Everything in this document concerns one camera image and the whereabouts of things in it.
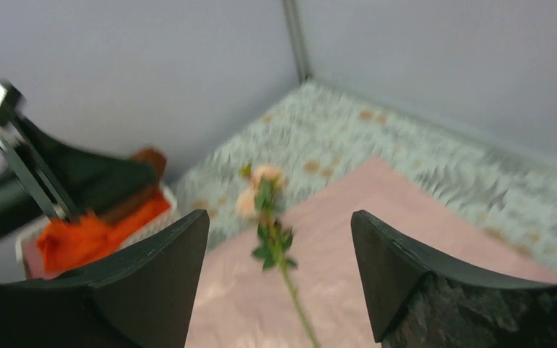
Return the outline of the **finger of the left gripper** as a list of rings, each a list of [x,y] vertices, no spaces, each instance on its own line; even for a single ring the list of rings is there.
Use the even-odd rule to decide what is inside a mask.
[[[87,212],[105,213],[156,183],[148,163],[90,152],[51,137],[28,118],[13,126],[22,136],[22,158],[51,201],[50,217],[78,219]]]
[[[75,203],[47,162],[55,140],[45,134],[21,139],[0,136],[0,148],[22,187],[33,197],[44,214],[60,220],[72,220]]]

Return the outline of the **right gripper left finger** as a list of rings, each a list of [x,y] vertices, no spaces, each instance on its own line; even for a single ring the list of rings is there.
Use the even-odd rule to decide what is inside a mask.
[[[183,347],[209,227],[194,210],[54,279],[0,284],[0,347]]]

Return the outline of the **white plastic basket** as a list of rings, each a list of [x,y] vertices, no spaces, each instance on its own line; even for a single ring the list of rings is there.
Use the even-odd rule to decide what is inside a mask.
[[[159,233],[181,217],[181,213],[178,211],[176,196],[171,188],[165,183],[161,183],[160,188],[165,200],[170,204],[170,208],[130,235],[121,243],[118,251]],[[49,221],[46,217],[41,217],[22,228],[17,235],[15,256],[24,279],[53,279],[62,274],[62,271],[48,272],[45,270],[43,257],[36,246],[36,239],[41,235],[48,223]]]

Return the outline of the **peach rose stem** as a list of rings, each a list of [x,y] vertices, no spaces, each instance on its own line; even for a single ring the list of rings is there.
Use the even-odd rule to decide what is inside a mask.
[[[284,191],[288,179],[284,171],[272,164],[255,167],[251,162],[239,168],[239,176],[247,187],[236,200],[235,210],[242,220],[256,225],[257,246],[251,257],[262,264],[262,271],[277,269],[289,293],[295,312],[312,347],[321,343],[308,318],[290,272],[298,269],[298,261],[289,251],[294,241],[293,228],[281,222]]]

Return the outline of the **pink wrapping paper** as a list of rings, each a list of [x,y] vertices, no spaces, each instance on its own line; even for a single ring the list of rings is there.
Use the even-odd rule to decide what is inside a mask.
[[[376,344],[350,230],[358,210],[473,265],[557,283],[557,272],[486,236],[374,157],[284,217],[294,229],[291,277],[322,347]],[[280,273],[252,258],[256,246],[255,229],[245,228],[207,253],[186,346],[309,346]]]

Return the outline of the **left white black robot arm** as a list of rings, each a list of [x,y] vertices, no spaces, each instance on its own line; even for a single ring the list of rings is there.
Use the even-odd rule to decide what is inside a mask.
[[[0,126],[0,239],[46,216],[77,222],[89,212],[109,212],[156,183],[159,173],[136,159],[72,147],[26,118],[13,122],[19,135]]]

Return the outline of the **orange cloth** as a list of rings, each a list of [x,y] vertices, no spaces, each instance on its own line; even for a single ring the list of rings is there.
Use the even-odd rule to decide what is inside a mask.
[[[51,221],[36,239],[47,273],[61,273],[97,261],[117,251],[135,232],[168,211],[171,204],[157,189],[140,208],[115,225],[88,213],[79,223]]]

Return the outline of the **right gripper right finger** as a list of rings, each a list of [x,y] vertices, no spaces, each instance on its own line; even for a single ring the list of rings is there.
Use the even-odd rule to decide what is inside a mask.
[[[371,330],[383,347],[557,347],[557,284],[469,264],[365,210],[350,225]]]

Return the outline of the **brown cloth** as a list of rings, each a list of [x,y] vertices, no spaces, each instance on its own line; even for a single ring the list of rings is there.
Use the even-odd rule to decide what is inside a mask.
[[[167,158],[159,150],[154,147],[146,147],[133,153],[129,158],[150,164],[157,174],[157,180],[162,180],[167,167]]]

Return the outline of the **floral patterned table mat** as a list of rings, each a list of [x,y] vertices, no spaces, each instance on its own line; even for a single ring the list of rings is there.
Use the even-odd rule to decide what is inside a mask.
[[[172,186],[182,213],[210,213],[210,248],[236,235],[242,165],[274,163],[293,206],[370,157],[519,254],[557,271],[557,169],[479,144],[391,107],[309,81]]]

